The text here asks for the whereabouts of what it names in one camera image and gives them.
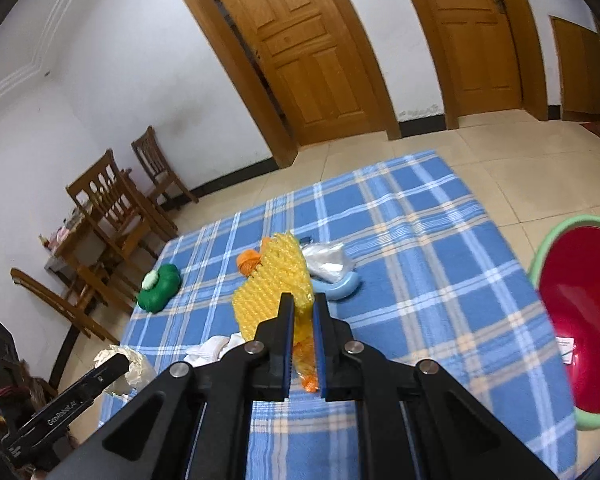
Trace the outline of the white cloth towel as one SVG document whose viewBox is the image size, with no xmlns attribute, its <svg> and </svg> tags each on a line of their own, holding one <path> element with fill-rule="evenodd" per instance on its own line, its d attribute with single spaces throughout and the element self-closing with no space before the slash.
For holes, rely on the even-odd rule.
<svg viewBox="0 0 600 480">
<path fill-rule="evenodd" d="M 245 339 L 242 338 L 240 333 L 234 333 L 230 336 L 212 336 L 202 344 L 189 347 L 185 352 L 184 361 L 192 367 L 213 364 L 222 359 L 227 352 L 244 343 Z"/>
</svg>

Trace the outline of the yellow foam net sleeve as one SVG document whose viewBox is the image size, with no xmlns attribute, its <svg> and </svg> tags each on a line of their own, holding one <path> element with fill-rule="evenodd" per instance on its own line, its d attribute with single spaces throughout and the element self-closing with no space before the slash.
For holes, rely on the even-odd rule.
<svg viewBox="0 0 600 480">
<path fill-rule="evenodd" d="M 294 344 L 312 337 L 314 293 L 306 259 L 291 232 L 265 237 L 259 250 L 244 250 L 236 264 L 246 278 L 232 297 L 242 338 L 253 339 L 261 322 L 276 317 L 285 292 L 294 300 Z"/>
</svg>

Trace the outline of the cream paper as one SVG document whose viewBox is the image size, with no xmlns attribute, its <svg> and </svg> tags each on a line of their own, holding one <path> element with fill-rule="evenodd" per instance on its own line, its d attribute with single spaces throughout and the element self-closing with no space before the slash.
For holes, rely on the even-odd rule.
<svg viewBox="0 0 600 480">
<path fill-rule="evenodd" d="M 156 377 L 151 362 L 140 352 L 128 346 L 110 344 L 100 350 L 93 359 L 93 367 L 106 365 L 108 376 L 104 379 L 104 393 L 115 398 L 128 400 L 139 393 Z"/>
</svg>

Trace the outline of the red green-rimmed trash bin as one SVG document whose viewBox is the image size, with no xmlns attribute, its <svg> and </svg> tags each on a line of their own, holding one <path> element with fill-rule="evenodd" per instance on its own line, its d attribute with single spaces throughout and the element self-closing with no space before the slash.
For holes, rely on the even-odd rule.
<svg viewBox="0 0 600 480">
<path fill-rule="evenodd" d="M 577 427 L 600 429 L 600 217 L 558 223 L 542 240 L 528 277 L 554 326 Z"/>
</svg>

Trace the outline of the orange cracker snack packet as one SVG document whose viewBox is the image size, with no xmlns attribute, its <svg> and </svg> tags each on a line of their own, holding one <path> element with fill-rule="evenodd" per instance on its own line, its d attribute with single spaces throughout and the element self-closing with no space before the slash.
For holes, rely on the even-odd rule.
<svg viewBox="0 0 600 480">
<path fill-rule="evenodd" d="M 318 377 L 311 310 L 300 311 L 294 315 L 292 364 L 300 378 L 303 390 L 316 393 Z"/>
</svg>

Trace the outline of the blue plaid blanket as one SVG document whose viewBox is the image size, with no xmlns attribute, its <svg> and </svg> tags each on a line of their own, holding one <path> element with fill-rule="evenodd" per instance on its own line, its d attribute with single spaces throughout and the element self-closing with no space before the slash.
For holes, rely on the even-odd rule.
<svg viewBox="0 0 600 480">
<path fill-rule="evenodd" d="M 237 256 L 291 232 L 340 242 L 361 283 L 329 309 L 358 340 L 408 364 L 430 358 L 559 478 L 576 474 L 573 400 L 550 318 L 498 227 L 434 152 L 318 182 L 171 240 L 183 285 L 160 313 L 135 310 L 122 344 L 156 370 L 238 327 Z"/>
</svg>

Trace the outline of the foreground wooden chair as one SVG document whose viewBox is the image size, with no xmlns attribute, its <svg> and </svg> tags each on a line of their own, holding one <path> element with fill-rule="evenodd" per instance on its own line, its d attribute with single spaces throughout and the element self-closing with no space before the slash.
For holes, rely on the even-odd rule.
<svg viewBox="0 0 600 480">
<path fill-rule="evenodd" d="M 120 344 L 120 340 L 114 334 L 101 326 L 99 322 L 93 320 L 86 312 L 86 309 L 96 299 L 95 289 L 90 285 L 83 285 L 77 292 L 69 288 L 60 296 L 57 292 L 17 268 L 11 268 L 9 274 L 15 285 L 27 289 L 36 298 L 42 300 L 44 304 L 62 315 L 87 338 L 96 336 L 100 340 Z"/>
</svg>

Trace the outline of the green clover plush toy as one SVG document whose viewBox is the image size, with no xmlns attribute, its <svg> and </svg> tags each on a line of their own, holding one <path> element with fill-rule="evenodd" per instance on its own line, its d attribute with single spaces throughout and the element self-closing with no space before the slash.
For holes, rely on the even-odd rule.
<svg viewBox="0 0 600 480">
<path fill-rule="evenodd" d="M 138 306 L 148 313 L 161 312 L 182 286 L 181 272 L 173 263 L 166 263 L 151 270 L 140 284 Z"/>
</svg>

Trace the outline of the far wooden chair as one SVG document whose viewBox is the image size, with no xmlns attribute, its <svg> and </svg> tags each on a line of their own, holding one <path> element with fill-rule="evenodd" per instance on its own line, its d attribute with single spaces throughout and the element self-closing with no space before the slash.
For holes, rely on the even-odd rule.
<svg viewBox="0 0 600 480">
<path fill-rule="evenodd" d="M 131 146 L 140 166 L 154 185 L 154 188 L 148 195 L 154 203 L 158 202 L 160 196 L 168 202 L 171 197 L 166 191 L 172 185 L 177 186 L 191 202 L 199 202 L 198 197 L 186 188 L 185 184 L 169 165 L 166 156 L 163 155 L 158 144 L 153 126 L 148 126 L 145 132 L 131 143 Z"/>
</svg>

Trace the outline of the wooden dining table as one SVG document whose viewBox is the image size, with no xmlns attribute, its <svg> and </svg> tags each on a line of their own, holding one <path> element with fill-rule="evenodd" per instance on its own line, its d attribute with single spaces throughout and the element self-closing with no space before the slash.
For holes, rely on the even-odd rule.
<svg viewBox="0 0 600 480">
<path fill-rule="evenodd" d="M 45 269 L 79 296 L 84 292 L 122 313 L 131 314 L 137 287 L 122 271 L 124 260 L 96 229 L 102 214 L 89 200 L 74 206 L 46 241 Z"/>
</svg>

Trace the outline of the near wooden chair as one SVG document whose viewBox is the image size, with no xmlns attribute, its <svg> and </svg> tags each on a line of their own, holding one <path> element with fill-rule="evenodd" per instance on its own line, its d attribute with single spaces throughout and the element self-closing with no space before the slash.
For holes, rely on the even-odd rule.
<svg viewBox="0 0 600 480">
<path fill-rule="evenodd" d="M 148 236 L 168 242 L 176 235 L 130 174 L 118 167 L 111 150 L 68 184 L 66 191 L 96 235 L 123 261 L 130 261 L 139 249 L 157 260 Z"/>
</svg>

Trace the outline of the left wooden door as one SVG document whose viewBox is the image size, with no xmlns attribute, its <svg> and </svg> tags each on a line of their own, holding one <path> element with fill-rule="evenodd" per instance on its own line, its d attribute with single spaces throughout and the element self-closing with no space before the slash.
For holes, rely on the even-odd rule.
<svg viewBox="0 0 600 480">
<path fill-rule="evenodd" d="M 384 132 L 396 114 L 350 0 L 184 0 L 277 165 L 302 146 Z"/>
</svg>

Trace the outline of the wooden door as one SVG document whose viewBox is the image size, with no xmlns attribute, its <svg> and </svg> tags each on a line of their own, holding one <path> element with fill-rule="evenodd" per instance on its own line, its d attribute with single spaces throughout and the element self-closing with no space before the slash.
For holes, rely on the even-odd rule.
<svg viewBox="0 0 600 480">
<path fill-rule="evenodd" d="M 184 0 L 277 165 L 302 146 L 384 132 L 396 114 L 350 0 Z"/>
<path fill-rule="evenodd" d="M 522 108 L 548 118 L 540 37 L 528 0 L 412 0 L 434 61 L 446 126 Z"/>
</svg>

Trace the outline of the right wooden door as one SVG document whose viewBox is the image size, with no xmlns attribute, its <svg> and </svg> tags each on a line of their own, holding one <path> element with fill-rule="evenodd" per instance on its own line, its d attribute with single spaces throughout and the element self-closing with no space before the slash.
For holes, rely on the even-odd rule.
<svg viewBox="0 0 600 480">
<path fill-rule="evenodd" d="M 522 108 L 548 118 L 540 37 L 528 0 L 412 0 L 434 61 L 446 126 Z"/>
</svg>

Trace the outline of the low wooden cabinet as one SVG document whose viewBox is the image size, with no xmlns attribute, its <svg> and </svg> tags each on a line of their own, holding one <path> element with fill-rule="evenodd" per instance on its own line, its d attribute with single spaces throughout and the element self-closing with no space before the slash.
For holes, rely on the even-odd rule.
<svg viewBox="0 0 600 480">
<path fill-rule="evenodd" d="M 552 16 L 559 66 L 563 120 L 600 120 L 600 37 L 597 32 Z"/>
</svg>

